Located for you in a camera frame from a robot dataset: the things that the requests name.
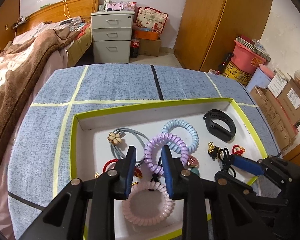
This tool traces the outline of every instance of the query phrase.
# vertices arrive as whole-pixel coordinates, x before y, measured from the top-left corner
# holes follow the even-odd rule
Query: yellow tray border
[[[142,104],[135,104],[135,105],[128,105],[128,106],[117,106],[112,108],[105,108],[105,109],[98,109],[83,113],[75,114],[73,117],[73,122],[71,125],[71,136],[70,136],[70,179],[77,177],[77,166],[76,166],[76,140],[77,140],[77,127],[79,120],[102,116],[102,115],[109,115],[109,114],[118,114],[124,112],[132,112],[138,110],[146,110],[152,108],[161,108],[161,107],[169,107],[169,106],[181,106],[181,105],[193,105],[193,104],[202,104],[202,103],[212,103],[212,102],[229,102],[230,105],[235,109],[237,114],[242,119],[244,125],[246,126],[247,130],[251,134],[253,140],[255,141],[258,150],[263,159],[267,157],[266,150],[257,134],[255,129],[253,128],[252,124],[250,123],[249,119],[242,111],[240,106],[236,103],[233,98],[195,98],[195,99],[183,99],[183,100],[169,100],[169,101],[159,101],[153,103],[142,103]],[[251,178],[247,184],[252,185],[257,176]],[[211,214],[207,215],[208,220],[211,219]],[[178,229],[176,231],[170,232],[163,236],[152,238],[151,240],[169,240],[178,236],[181,236],[182,229]],[[87,239],[87,227],[85,227],[84,239]]]

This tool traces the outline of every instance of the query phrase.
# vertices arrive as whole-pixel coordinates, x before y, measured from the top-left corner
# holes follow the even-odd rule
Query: black fitness band
[[[228,142],[234,137],[236,131],[235,125],[231,117],[229,117],[229,115],[227,115],[226,113],[218,109],[212,109],[204,115],[203,119],[206,121],[206,126],[209,133],[218,137],[224,142]],[[218,119],[225,122],[230,131],[213,122],[212,119]]]

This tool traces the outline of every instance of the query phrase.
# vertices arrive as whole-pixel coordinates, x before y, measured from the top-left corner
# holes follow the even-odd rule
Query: pink coil hair tie
[[[158,145],[159,143],[166,143],[166,142],[172,142],[178,145],[178,147],[181,150],[181,162],[183,166],[187,164],[187,160],[189,158],[189,150],[187,145],[184,143],[183,140],[181,140],[180,137],[177,135],[173,135],[172,133],[160,133],[156,137],[153,137],[150,139],[149,142],[146,143],[145,150],[144,150],[144,160],[147,167],[152,171],[153,173],[163,175],[163,168],[161,166],[158,166],[157,164],[154,164],[153,158],[152,158],[152,150],[154,149],[155,145]]]
[[[141,218],[132,213],[130,208],[130,202],[132,197],[136,193],[147,189],[159,190],[161,194],[164,196],[164,205],[158,215],[152,218]],[[125,201],[122,201],[122,213],[124,217],[128,219],[129,222],[132,222],[134,225],[152,226],[155,224],[159,224],[161,221],[165,220],[168,217],[168,215],[172,212],[172,206],[173,206],[173,202],[172,199],[169,198],[165,185],[160,184],[160,182],[144,181],[136,185],[133,185],[133,187],[131,188],[131,193],[129,195],[129,198]]]

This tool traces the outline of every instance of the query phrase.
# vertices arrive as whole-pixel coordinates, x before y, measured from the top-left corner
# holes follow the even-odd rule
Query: pink bed sheet
[[[48,80],[48,78],[52,75],[52,73],[57,69],[66,68],[68,63],[68,52],[66,49],[62,49],[59,51],[55,51],[49,57],[43,72],[34,87],[32,94],[30,95],[26,106],[24,107],[22,114],[18,120],[18,123],[15,127],[15,130],[10,138],[9,144],[5,151],[5,154],[2,159],[2,163],[0,166],[0,230],[7,238],[7,240],[15,240],[13,227],[10,217],[10,212],[8,208],[8,187],[7,187],[7,171],[8,164],[11,156],[11,151],[13,147],[13,143],[19,131],[20,125],[23,121],[23,118],[26,115],[33,99],[38,94],[39,90]]]

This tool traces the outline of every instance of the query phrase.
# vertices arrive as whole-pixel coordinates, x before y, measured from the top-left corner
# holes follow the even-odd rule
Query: light blue coil hair tie
[[[193,153],[199,146],[199,137],[197,131],[193,128],[192,125],[184,120],[171,120],[164,125],[164,127],[162,128],[162,132],[169,133],[174,127],[183,127],[191,134],[192,143],[187,147],[189,153]],[[171,142],[167,142],[167,145],[169,146],[170,150],[180,154],[181,150],[178,145]]]

